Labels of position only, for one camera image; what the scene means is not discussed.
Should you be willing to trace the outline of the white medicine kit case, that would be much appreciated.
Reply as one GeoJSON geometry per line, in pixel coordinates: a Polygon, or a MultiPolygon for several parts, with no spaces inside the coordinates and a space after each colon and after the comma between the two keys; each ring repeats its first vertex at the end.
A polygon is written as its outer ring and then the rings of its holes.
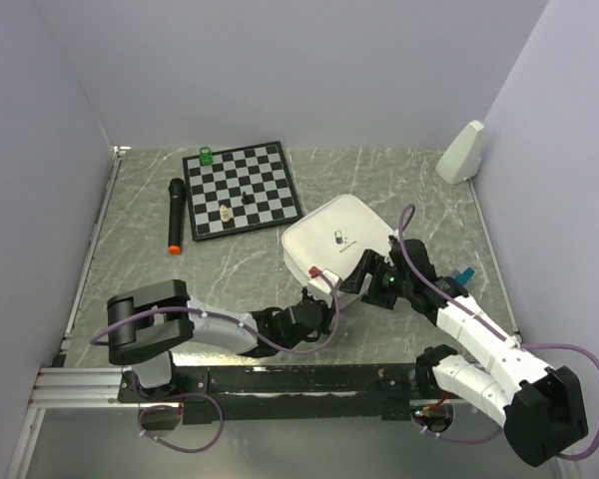
{"type": "Polygon", "coordinates": [[[388,237],[393,232],[394,228],[359,198],[340,195],[283,233],[285,265],[312,296],[332,303],[328,283],[319,276],[311,277],[309,270],[318,268],[329,283],[340,286],[365,250],[388,254],[388,237]]]}

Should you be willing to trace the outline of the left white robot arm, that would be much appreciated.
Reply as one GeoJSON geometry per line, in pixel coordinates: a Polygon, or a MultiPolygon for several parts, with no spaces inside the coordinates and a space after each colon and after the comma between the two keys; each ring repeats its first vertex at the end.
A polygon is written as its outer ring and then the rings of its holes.
{"type": "Polygon", "coordinates": [[[229,312],[202,303],[184,281],[170,279],[109,298],[107,327],[91,343],[107,346],[111,364],[129,368],[137,389],[164,401],[177,389],[173,348],[193,341],[238,356],[272,357],[329,336],[335,314],[332,299],[307,290],[286,308],[229,312]]]}

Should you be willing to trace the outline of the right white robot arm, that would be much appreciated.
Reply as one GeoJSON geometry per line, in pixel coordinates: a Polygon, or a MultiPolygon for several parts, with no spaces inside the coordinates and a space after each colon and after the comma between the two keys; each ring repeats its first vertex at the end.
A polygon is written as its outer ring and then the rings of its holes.
{"type": "Polygon", "coordinates": [[[454,394],[503,430],[517,456],[539,466],[588,434],[581,385],[566,366],[553,368],[499,327],[464,285],[437,275],[419,239],[390,238],[382,255],[365,249],[340,289],[365,303],[392,309],[400,298],[460,343],[465,359],[446,344],[417,357],[415,384],[427,397],[454,394]]]}

